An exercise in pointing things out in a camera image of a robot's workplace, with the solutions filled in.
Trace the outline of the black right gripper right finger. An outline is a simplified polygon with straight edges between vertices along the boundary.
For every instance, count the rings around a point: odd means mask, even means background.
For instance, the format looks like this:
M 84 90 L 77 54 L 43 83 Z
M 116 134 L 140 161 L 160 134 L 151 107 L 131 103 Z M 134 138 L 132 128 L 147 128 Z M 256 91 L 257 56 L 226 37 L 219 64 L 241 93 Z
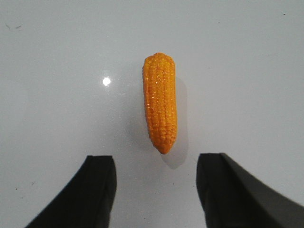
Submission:
M 304 208 L 225 153 L 202 153 L 196 187 L 208 228 L 302 228 Z

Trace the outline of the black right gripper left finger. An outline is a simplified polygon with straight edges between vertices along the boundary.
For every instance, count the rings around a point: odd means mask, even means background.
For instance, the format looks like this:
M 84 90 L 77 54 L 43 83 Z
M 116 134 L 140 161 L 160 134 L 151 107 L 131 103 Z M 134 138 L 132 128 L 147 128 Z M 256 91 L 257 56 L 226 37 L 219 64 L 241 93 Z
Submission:
M 87 156 L 56 197 L 29 228 L 107 228 L 117 188 L 112 156 Z

